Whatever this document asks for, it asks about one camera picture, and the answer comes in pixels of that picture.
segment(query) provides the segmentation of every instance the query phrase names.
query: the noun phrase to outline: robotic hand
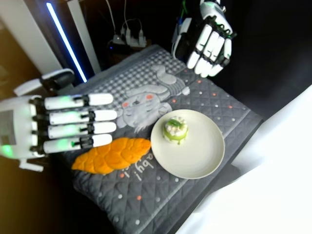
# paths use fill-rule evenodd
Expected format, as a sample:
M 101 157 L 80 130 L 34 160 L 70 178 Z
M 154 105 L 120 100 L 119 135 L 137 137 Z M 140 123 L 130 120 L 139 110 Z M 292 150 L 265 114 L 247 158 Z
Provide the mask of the robotic hand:
M 173 56 L 201 77 L 215 76 L 230 62 L 236 36 L 219 1 L 200 1 L 199 12 L 186 18 L 173 47 Z
M 20 168 L 42 171 L 27 159 L 109 144 L 117 117 L 113 110 L 66 111 L 109 104 L 111 94 L 22 96 L 0 102 L 0 155 L 20 160 Z

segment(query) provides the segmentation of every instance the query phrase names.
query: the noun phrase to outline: round plate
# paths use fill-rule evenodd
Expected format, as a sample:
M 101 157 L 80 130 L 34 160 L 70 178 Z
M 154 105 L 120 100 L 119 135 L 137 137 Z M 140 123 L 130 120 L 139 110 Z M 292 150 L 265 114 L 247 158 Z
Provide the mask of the round plate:
M 186 120 L 189 133 L 180 145 L 168 142 L 162 135 L 165 123 L 172 117 Z M 158 163 L 171 174 L 185 179 L 210 175 L 221 164 L 225 143 L 218 126 L 204 114 L 176 110 L 161 117 L 152 130 L 152 151 Z

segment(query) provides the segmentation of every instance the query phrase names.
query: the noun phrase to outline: cake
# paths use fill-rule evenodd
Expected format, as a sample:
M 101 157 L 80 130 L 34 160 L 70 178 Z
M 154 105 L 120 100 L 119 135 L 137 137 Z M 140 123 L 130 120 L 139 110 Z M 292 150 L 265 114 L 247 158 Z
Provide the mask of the cake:
M 189 129 L 185 119 L 175 116 L 165 124 L 163 135 L 167 141 L 179 145 L 185 140 L 188 131 Z

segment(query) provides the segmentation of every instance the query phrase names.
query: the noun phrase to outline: pink cheek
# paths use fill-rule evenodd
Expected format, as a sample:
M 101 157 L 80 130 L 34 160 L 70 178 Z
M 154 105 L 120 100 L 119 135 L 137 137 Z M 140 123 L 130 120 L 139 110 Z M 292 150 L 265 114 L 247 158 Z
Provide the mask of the pink cheek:
M 147 100 L 151 100 L 152 98 L 153 98 L 153 95 L 151 95 L 151 94 L 149 94 L 149 95 L 146 96 L 146 99 L 147 99 Z

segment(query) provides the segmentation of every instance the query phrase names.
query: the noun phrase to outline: glowing light bar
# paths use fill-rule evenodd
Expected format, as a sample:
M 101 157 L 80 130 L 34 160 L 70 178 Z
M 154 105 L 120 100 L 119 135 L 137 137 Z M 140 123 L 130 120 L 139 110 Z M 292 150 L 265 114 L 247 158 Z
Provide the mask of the glowing light bar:
M 81 67 L 80 67 L 80 65 L 79 65 L 79 63 L 78 63 L 78 60 L 77 60 L 77 58 L 76 58 L 76 56 L 75 56 L 75 54 L 74 54 L 74 52 L 73 52 L 73 49 L 72 49 L 72 47 L 71 47 L 70 44 L 69 44 L 69 41 L 68 41 L 68 39 L 67 39 L 67 37 L 66 37 L 66 35 L 65 35 L 65 33 L 64 33 L 64 30 L 63 30 L 63 28 L 62 28 L 62 26 L 61 26 L 61 24 L 60 24 L 60 22 L 59 22 L 59 19 L 58 19 L 57 15 L 55 14 L 55 11 L 54 11 L 54 9 L 53 9 L 52 4 L 49 3 L 49 2 L 47 2 L 46 5 L 47 5 L 47 7 L 48 7 L 48 10 L 49 10 L 49 12 L 50 12 L 50 15 L 52 16 L 52 19 L 53 19 L 53 21 L 54 21 L 56 27 L 58 28 L 59 34 L 60 34 L 60 36 L 62 37 L 62 39 L 63 39 L 63 41 L 64 41 L 64 43 L 65 43 L 65 45 L 66 45 L 66 48 L 67 48 L 67 50 L 68 50 L 70 56 L 72 57 L 72 59 L 73 59 L 73 61 L 74 61 L 74 64 L 76 65 L 76 67 L 77 67 L 79 73 L 80 73 L 80 76 L 81 76 L 83 82 L 87 82 L 86 76 L 84 75 L 84 73 L 83 73 L 83 71 L 82 71 L 82 69 L 81 69 Z

